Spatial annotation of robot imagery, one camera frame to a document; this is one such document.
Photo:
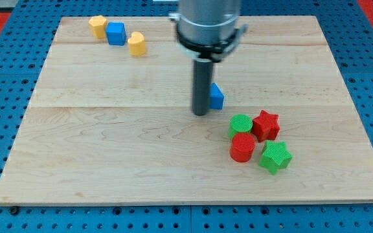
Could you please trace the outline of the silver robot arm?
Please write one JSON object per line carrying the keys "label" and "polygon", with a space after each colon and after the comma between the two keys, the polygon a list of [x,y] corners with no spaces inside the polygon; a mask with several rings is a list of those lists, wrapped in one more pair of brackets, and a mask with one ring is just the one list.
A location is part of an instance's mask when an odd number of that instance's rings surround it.
{"label": "silver robot arm", "polygon": [[237,26],[240,9],[240,0],[179,0],[168,16],[181,51],[200,62],[223,61],[248,29]]}

